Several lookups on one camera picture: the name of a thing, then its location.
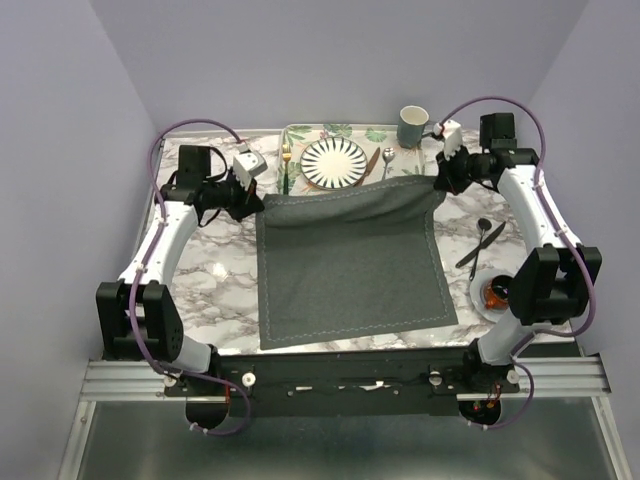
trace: fork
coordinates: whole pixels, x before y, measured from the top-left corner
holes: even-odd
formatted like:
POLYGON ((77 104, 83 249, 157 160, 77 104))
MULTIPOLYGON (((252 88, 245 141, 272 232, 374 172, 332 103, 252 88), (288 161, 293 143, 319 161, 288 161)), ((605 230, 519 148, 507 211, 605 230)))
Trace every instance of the fork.
POLYGON ((289 161, 291 160, 291 145, 282 144, 282 161, 284 162, 284 180, 282 182, 282 193, 289 195, 289 161))

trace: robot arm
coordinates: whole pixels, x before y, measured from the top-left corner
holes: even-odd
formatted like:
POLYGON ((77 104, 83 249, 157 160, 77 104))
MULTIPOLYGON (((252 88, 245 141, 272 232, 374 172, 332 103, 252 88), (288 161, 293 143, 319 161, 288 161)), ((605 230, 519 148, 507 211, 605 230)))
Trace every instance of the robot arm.
POLYGON ((214 368, 211 365, 215 357, 213 347, 184 335, 169 286, 182 251, 207 210, 224 208, 231 218, 242 221, 264 209, 256 195, 255 177, 266 169, 264 158, 245 147, 234 158, 226 178, 212 177, 211 149, 180 147, 178 170, 173 176, 175 183, 170 181, 161 188, 166 221, 160 205, 156 205, 153 222, 131 264, 117 282, 102 283, 96 293, 107 354, 115 358, 140 358, 131 331, 127 298, 135 276, 143 268, 142 259, 156 241, 159 225, 164 223, 162 235, 145 262, 136 294, 139 308, 135 313, 145 345, 153 358, 180 370, 203 373, 214 368))
MULTIPOLYGON (((508 365, 513 348, 532 338, 540 324, 559 325, 580 316, 587 305, 587 288, 575 259, 536 193, 538 156, 532 149, 518 148, 513 114, 481 118, 482 153, 470 154, 462 145, 459 132, 460 125, 452 121, 446 122, 444 128, 434 128, 444 141, 443 151, 436 157, 439 171, 435 188, 458 195, 473 182, 490 181, 509 203, 529 252, 509 286, 509 308, 496 326, 471 346, 482 363, 508 365)), ((571 232, 544 184, 543 174, 539 184, 562 233, 580 253, 595 281, 602 263, 600 252, 595 247, 584 247, 571 232)))

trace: black knife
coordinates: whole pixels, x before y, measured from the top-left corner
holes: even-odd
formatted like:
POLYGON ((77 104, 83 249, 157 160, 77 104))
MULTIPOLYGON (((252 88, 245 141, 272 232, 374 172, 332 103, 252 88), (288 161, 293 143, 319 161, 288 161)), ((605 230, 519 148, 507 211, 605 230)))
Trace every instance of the black knife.
POLYGON ((502 222, 498 226, 498 228, 496 228, 493 232, 491 232, 487 236, 487 238, 485 238, 482 241, 480 245, 478 245, 476 248, 471 250, 468 255, 466 255, 462 260, 456 263, 456 268, 464 267, 467 263, 473 260, 473 257, 475 257, 480 250, 483 250, 487 248, 489 245, 491 245, 494 242, 494 240, 500 236, 500 234, 502 233, 506 225, 507 225, 507 222, 502 222))

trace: cloth stitching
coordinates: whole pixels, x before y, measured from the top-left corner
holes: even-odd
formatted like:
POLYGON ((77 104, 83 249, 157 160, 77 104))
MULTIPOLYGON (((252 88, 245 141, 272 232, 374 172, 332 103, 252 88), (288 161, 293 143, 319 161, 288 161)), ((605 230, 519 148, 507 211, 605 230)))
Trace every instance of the cloth stitching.
MULTIPOLYGON (((413 182, 408 182, 405 185, 417 185, 418 183, 422 183, 422 181, 413 181, 413 182)), ((385 186, 381 186, 381 187, 376 187, 376 188, 372 188, 371 190, 368 190, 367 192, 357 192, 357 193, 350 193, 348 195, 341 195, 340 197, 333 197, 333 198, 327 198, 324 201, 328 201, 328 200, 335 200, 337 198, 347 198, 347 197, 352 197, 355 195, 361 195, 363 193, 369 193, 369 192, 373 192, 376 190, 380 190, 382 188, 388 188, 389 185, 385 185, 385 186)), ((316 199, 311 199, 311 200, 307 200, 307 201, 298 201, 298 202, 274 202, 272 203, 272 205, 296 205, 296 204, 300 204, 300 203, 312 203, 312 202, 316 202, 316 201, 320 201, 322 199, 322 196, 318 196, 317 200, 316 199)), ((436 200, 438 200, 437 197, 437 192, 434 195, 434 201, 432 202, 431 206, 427 209, 427 211, 424 214, 424 233, 425 233, 425 241, 427 243, 427 248, 429 250, 429 255, 431 257, 431 262, 433 263, 433 266, 435 267, 436 264, 436 259, 435 259, 435 254, 433 253, 433 246, 431 239, 429 238, 428 232, 428 217, 427 215, 429 214, 433 214, 433 211, 435 210, 434 208, 434 203, 436 202, 436 200)), ((273 338, 271 336, 271 320, 270 320, 270 313, 269 313, 269 282, 268 282, 268 274, 267 274, 267 249, 266 249, 266 224, 265 224, 265 214, 261 214, 260 215, 260 223, 261 223, 261 228, 262 228, 262 241, 260 242, 260 246, 262 249, 262 264, 263 264, 263 270, 264 270, 264 291, 265 291, 265 310, 266 310, 266 323, 267 323, 267 339, 271 340, 271 341, 282 341, 282 340, 291 340, 294 338, 304 338, 304 337, 313 337, 316 335, 324 335, 324 334, 329 334, 329 333, 344 333, 344 332, 355 332, 358 330, 365 330, 365 329, 371 329, 371 328, 376 328, 376 327, 395 327, 395 326, 399 326, 399 325, 411 325, 413 323, 418 323, 418 322, 423 322, 423 321, 427 321, 427 322, 433 322, 435 320, 440 320, 443 319, 445 317, 447 317, 449 315, 449 308, 447 306, 447 302, 445 302, 444 300, 444 291, 442 288, 442 279, 440 278, 441 275, 438 275, 438 272, 435 272, 436 275, 436 282, 438 283, 438 290, 440 291, 440 301, 442 303, 442 306, 444 308, 444 314, 437 316, 437 317, 424 317, 424 318, 418 318, 415 320, 407 320, 404 322, 395 322, 395 323, 380 323, 377 325, 367 325, 367 326, 363 326, 363 327, 352 327, 352 328, 343 328, 340 330, 325 330, 322 332, 313 332, 313 333, 302 333, 299 335, 289 335, 286 337, 278 337, 278 338, 273 338)))

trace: knife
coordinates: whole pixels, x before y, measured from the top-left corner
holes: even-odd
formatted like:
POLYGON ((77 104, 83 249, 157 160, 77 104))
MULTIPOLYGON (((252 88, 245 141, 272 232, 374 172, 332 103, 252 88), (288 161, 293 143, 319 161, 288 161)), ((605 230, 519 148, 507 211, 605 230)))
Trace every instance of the knife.
POLYGON ((380 156, 380 147, 378 147, 377 150, 373 152, 373 155, 371 155, 371 158, 367 163, 367 168, 364 170, 364 173, 362 174, 362 178, 355 183, 354 187, 359 187, 360 185, 362 185, 362 182, 364 182, 364 179, 369 176, 369 174, 373 171, 373 168, 376 166, 376 162, 378 161, 379 156, 380 156))
POLYGON ((504 230, 504 227, 507 225, 507 222, 502 222, 498 228, 496 228, 493 232, 491 232, 487 238, 485 238, 482 243, 480 245, 478 245, 476 248, 474 248, 473 250, 471 250, 469 252, 468 255, 466 255, 462 260, 460 260, 458 263, 456 263, 456 268, 460 268, 460 267, 464 267, 467 263, 469 263, 471 260, 473 260, 473 257, 476 256, 476 254, 480 251, 480 250, 484 250, 485 248, 487 248, 489 245, 491 245, 494 240, 496 238, 498 238, 500 236, 500 234, 502 233, 502 231, 504 230))

